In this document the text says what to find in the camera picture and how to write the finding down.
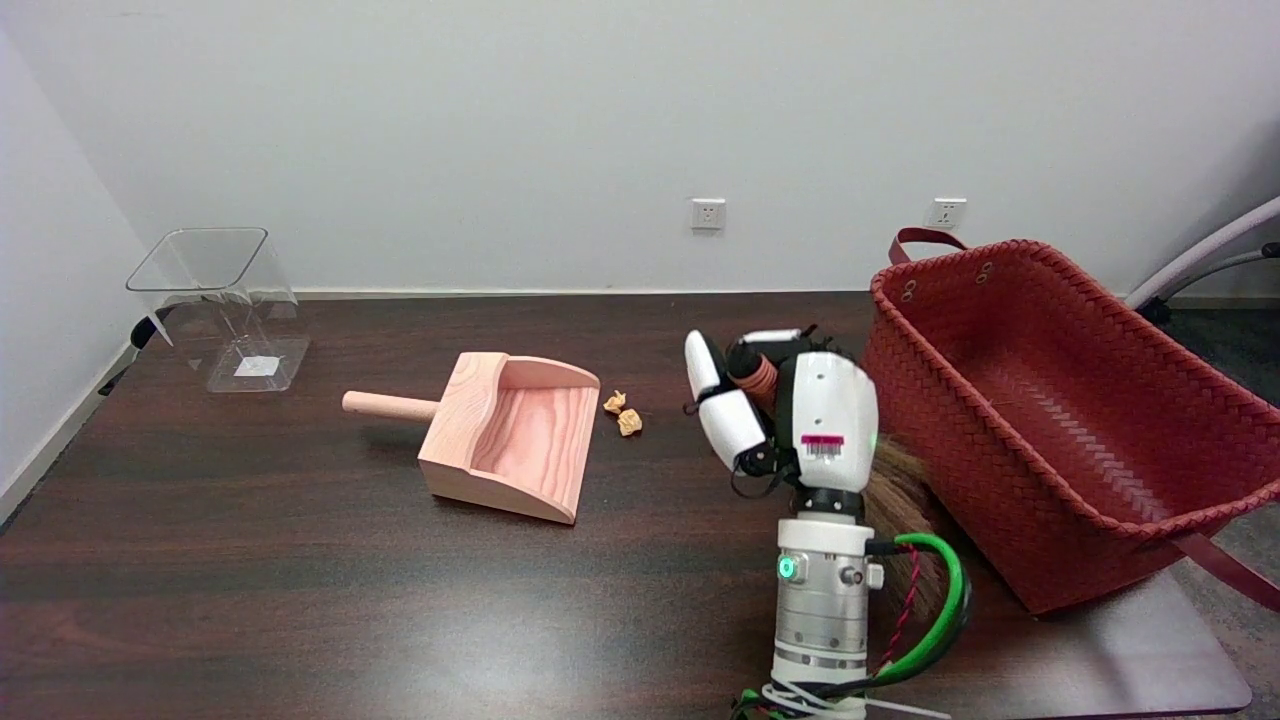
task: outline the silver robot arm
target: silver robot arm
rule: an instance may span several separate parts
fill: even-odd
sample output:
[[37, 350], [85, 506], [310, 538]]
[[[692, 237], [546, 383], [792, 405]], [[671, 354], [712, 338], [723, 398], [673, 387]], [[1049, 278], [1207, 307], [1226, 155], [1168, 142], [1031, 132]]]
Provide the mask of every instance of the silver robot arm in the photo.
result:
[[[744, 340], [794, 342], [797, 332]], [[762, 413], [700, 332], [685, 338], [690, 389], [716, 455], [737, 474], [776, 474], [796, 488], [797, 516], [778, 521], [773, 670], [762, 692], [774, 705], [813, 712], [805, 687], [868, 675], [868, 593], [883, 584], [884, 570], [867, 561], [874, 532], [860, 524], [860, 493], [870, 479], [878, 410], [874, 384], [847, 357], [809, 350], [776, 359], [776, 406]], [[849, 697], [826, 711], [861, 720], [865, 706]]]

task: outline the dark wooden table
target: dark wooden table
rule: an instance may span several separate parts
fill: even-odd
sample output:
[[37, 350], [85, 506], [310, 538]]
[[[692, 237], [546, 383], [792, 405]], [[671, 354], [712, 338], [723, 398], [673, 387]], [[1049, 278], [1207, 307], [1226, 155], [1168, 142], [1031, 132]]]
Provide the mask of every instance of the dark wooden table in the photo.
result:
[[[682, 338], [817, 320], [856, 347], [864, 295], [305, 310], [279, 395], [207, 395], [151, 343], [0, 537], [0, 715], [723, 717], [767, 679], [786, 498], [730, 492], [681, 413]], [[581, 365], [643, 413], [636, 438], [596, 423], [576, 527], [435, 500], [421, 428], [339, 410], [348, 388], [435, 397], [467, 350]], [[966, 720], [1249, 701], [1166, 575], [1036, 621], [970, 571], [964, 638], [882, 697]]]

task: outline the clear plastic container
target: clear plastic container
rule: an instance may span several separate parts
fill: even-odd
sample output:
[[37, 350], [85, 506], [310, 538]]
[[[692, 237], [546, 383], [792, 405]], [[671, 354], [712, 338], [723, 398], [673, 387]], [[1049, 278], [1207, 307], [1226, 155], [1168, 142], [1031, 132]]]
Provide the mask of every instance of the clear plastic container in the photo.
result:
[[173, 231], [124, 286], [209, 392], [285, 389], [311, 343], [262, 228]]

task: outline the wooden dustpan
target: wooden dustpan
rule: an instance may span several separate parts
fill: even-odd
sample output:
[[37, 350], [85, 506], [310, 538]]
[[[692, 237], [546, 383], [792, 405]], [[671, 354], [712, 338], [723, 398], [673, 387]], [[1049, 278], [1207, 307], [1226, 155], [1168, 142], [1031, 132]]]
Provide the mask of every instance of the wooden dustpan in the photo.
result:
[[342, 409], [429, 421], [431, 495], [573, 524], [600, 380], [541, 357], [463, 352], [439, 402], [348, 392]]

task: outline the electrical socket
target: electrical socket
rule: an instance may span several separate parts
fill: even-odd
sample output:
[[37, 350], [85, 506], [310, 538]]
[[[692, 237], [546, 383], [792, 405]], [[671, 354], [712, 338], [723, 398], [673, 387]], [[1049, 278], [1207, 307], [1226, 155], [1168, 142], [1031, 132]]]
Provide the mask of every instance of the electrical socket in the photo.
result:
[[966, 202], [969, 201], [964, 197], [934, 197], [929, 214], [924, 218], [924, 227], [954, 229], [964, 217]]
[[695, 231], [722, 231], [724, 229], [724, 202], [723, 197], [694, 197], [689, 201], [691, 214], [689, 227]]

